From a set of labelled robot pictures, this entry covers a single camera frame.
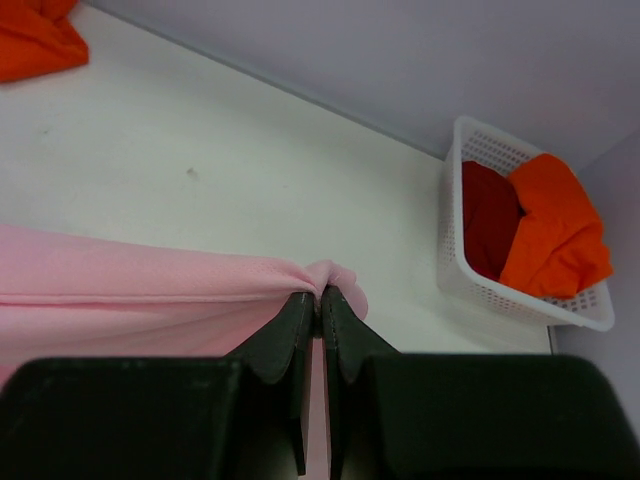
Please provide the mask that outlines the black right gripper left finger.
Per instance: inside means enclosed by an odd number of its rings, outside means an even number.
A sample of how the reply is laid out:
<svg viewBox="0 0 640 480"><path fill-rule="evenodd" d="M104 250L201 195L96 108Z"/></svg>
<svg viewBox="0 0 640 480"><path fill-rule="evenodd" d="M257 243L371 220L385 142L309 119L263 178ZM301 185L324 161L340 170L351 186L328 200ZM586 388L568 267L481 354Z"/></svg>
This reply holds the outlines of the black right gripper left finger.
<svg viewBox="0 0 640 480"><path fill-rule="evenodd" d="M305 470L314 302L292 295L223 357L48 358L1 392L5 479L239 479L274 438Z"/></svg>

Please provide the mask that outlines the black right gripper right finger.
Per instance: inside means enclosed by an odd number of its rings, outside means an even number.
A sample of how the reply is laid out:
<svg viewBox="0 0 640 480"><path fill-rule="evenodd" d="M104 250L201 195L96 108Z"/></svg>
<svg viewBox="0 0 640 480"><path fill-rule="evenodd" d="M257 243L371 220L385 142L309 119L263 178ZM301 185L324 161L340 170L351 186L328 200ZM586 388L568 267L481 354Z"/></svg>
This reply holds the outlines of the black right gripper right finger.
<svg viewBox="0 0 640 480"><path fill-rule="evenodd" d="M393 348L321 300L333 479L635 479L639 443L606 377L573 356Z"/></svg>

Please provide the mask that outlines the pink t shirt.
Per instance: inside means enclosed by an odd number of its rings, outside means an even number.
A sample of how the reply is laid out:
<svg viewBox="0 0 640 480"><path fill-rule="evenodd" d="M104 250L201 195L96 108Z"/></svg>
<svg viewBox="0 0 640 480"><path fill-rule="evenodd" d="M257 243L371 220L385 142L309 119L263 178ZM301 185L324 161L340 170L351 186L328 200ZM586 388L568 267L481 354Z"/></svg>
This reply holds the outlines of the pink t shirt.
<svg viewBox="0 0 640 480"><path fill-rule="evenodd" d="M272 320L294 294L311 296L314 320L305 470L261 436L258 469L239 479L294 479L306 471L314 321L335 287L358 317L368 310L355 274L324 260L302 267L270 258L211 254L5 226L1 230L1 392L28 362L48 358L223 357Z"/></svg>

